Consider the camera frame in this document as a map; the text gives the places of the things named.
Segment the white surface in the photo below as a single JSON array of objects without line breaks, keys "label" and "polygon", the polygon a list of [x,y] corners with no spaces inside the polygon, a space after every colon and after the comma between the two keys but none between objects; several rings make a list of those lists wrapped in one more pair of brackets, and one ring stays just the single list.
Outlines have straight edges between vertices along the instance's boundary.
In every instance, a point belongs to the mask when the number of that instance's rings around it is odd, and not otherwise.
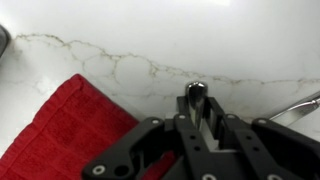
[{"label": "white surface", "polygon": [[[0,155],[75,73],[136,118],[192,80],[250,120],[320,90],[320,1],[0,1]],[[292,128],[320,140],[320,110]]]}]

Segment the white marble surface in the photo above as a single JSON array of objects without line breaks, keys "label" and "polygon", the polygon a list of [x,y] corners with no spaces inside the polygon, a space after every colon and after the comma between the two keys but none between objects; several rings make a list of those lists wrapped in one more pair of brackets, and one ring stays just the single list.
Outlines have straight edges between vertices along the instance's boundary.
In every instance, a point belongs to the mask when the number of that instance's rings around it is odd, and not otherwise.
[{"label": "white marble surface", "polygon": [[[55,89],[85,76],[137,119],[192,80],[250,121],[320,90],[318,0],[0,1],[0,155]],[[290,128],[320,141],[320,110]]]}]

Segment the screw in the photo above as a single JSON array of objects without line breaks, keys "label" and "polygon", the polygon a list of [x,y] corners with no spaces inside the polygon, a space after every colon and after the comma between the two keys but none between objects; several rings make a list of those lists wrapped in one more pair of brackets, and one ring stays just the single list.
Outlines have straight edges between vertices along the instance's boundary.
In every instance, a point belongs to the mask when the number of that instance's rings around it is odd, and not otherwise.
[{"label": "screw", "polygon": [[202,176],[202,180],[217,180],[217,178],[212,174],[205,174]]},{"label": "screw", "polygon": [[267,121],[264,120],[264,119],[259,119],[259,120],[258,120],[258,123],[260,123],[260,124],[267,124]]},{"label": "screw", "polygon": [[106,171],[106,167],[104,165],[97,165],[92,169],[92,173],[96,176],[103,174]]},{"label": "screw", "polygon": [[283,180],[282,177],[276,175],[276,174],[269,174],[268,180]]},{"label": "screw", "polygon": [[153,124],[159,124],[160,121],[159,121],[158,119],[154,119],[154,120],[152,120],[152,123],[153,123]]},{"label": "screw", "polygon": [[235,115],[233,115],[233,114],[228,114],[228,116],[227,116],[229,119],[235,119],[236,118],[236,116]]},{"label": "screw", "polygon": [[180,118],[180,119],[185,119],[186,116],[181,114],[181,115],[179,116],[179,118]]}]

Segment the towel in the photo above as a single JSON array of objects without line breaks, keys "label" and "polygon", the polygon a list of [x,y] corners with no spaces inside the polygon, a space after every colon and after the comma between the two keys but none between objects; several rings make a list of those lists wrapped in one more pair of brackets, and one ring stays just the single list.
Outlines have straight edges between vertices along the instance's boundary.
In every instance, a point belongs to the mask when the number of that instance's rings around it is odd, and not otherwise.
[{"label": "towel", "polygon": [[[76,74],[40,108],[0,159],[1,180],[80,180],[83,167],[138,124]],[[143,179],[159,179],[172,153]]]}]

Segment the metal rod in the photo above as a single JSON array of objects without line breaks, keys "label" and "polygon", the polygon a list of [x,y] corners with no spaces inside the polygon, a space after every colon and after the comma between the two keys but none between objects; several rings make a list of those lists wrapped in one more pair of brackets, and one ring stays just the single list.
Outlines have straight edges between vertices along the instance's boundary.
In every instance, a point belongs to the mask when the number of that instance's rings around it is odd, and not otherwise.
[{"label": "metal rod", "polygon": [[302,117],[316,110],[320,105],[320,92],[300,100],[285,110],[269,118],[283,126],[289,126]]},{"label": "metal rod", "polygon": [[207,93],[208,86],[203,82],[195,81],[186,86],[190,118],[198,130],[202,126],[203,109]]}]

